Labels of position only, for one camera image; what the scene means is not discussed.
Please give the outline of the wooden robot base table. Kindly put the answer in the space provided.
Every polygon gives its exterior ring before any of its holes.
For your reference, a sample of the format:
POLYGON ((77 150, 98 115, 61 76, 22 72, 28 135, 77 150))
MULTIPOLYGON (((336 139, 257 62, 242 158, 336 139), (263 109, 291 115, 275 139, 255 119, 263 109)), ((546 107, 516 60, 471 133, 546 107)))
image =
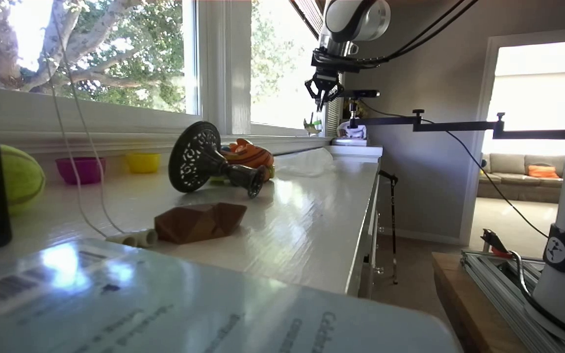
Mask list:
POLYGON ((432 268, 438 297, 465 353, 528 353, 469 276, 459 252, 434 252, 432 268))

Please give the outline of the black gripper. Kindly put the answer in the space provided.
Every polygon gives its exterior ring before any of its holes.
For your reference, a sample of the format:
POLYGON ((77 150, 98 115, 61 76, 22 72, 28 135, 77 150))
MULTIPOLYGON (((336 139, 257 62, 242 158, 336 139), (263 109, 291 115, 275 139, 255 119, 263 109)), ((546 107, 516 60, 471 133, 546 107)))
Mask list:
POLYGON ((349 56, 338 56, 326 46, 312 50, 310 64, 314 66, 314 74, 304 82, 304 86, 310 89, 316 109, 324 107, 320 91, 328 91, 326 103, 334 101, 340 95, 340 74, 359 70, 357 60, 349 56))

